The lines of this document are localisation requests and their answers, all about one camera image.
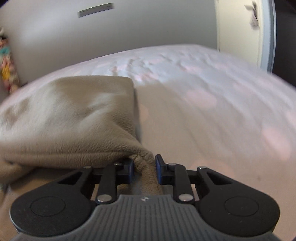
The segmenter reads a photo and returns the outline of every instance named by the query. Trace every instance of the metal pin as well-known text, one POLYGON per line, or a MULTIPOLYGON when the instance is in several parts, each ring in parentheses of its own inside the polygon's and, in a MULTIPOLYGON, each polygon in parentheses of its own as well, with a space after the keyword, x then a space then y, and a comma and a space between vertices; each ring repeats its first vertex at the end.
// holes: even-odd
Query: metal pin
POLYGON ((169 169, 170 171, 173 171, 173 170, 175 170, 175 166, 176 166, 176 163, 169 163, 169 164, 168 164, 168 169, 169 169))
POLYGON ((97 200, 102 203, 109 202, 112 200, 112 197, 108 194, 102 194, 102 195, 97 196, 97 200))
POLYGON ((191 194, 187 194, 187 193, 179 195, 178 198, 182 202, 190 202, 194 199, 194 197, 191 194))

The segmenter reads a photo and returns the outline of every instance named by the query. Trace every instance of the bed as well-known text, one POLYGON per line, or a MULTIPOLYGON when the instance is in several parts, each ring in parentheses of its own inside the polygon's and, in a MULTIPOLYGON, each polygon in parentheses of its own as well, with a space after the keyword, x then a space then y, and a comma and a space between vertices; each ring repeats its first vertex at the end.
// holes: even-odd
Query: bed
MULTIPOLYGON (((0 111, 65 76, 126 76, 134 81, 137 135, 165 162, 208 166, 272 196, 281 217, 274 230, 296 236, 296 91, 280 78, 199 45, 129 50, 75 64, 29 83, 0 111)), ((37 169, 0 199, 0 240, 16 231, 9 208, 19 195, 69 170, 37 169)))

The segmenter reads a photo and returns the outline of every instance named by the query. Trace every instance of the wrinkled sheet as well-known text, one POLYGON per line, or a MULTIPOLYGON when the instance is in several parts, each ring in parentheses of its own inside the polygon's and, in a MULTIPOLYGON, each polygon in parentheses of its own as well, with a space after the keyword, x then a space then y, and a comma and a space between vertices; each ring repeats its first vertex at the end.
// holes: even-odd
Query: wrinkled sheet
MULTIPOLYGON (((139 110, 138 138, 165 162, 188 169, 208 166, 271 195, 281 217, 274 233, 296 236, 296 91, 228 54, 198 45, 149 47, 116 53, 50 73, 17 91, 14 104, 44 84, 65 76, 130 77, 139 110)), ((43 173, 56 172, 47 170, 43 173)), ((49 181, 33 172, 2 197, 0 226, 26 184, 49 181)), ((1 230, 3 240, 11 237, 1 230)))

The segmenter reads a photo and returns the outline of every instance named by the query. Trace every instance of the door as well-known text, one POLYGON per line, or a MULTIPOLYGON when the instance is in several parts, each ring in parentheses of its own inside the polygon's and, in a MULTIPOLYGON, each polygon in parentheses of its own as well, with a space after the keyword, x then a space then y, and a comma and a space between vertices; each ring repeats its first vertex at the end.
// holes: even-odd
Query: door
POLYGON ((260 27, 250 24, 258 11, 256 0, 216 0, 216 7, 218 49, 258 66, 260 27))
POLYGON ((216 0, 218 49, 270 71, 275 28, 273 0, 216 0))

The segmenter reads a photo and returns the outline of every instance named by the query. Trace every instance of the beige fleece blanket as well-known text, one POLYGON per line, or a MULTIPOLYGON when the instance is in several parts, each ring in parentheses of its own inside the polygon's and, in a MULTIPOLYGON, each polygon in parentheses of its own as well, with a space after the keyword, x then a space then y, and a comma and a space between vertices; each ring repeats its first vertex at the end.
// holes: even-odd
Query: beige fleece blanket
POLYGON ((52 81, 0 113, 0 183, 34 167, 104 167, 122 157, 142 174, 142 192, 159 194, 153 154, 136 139, 134 88, 126 77, 52 81))

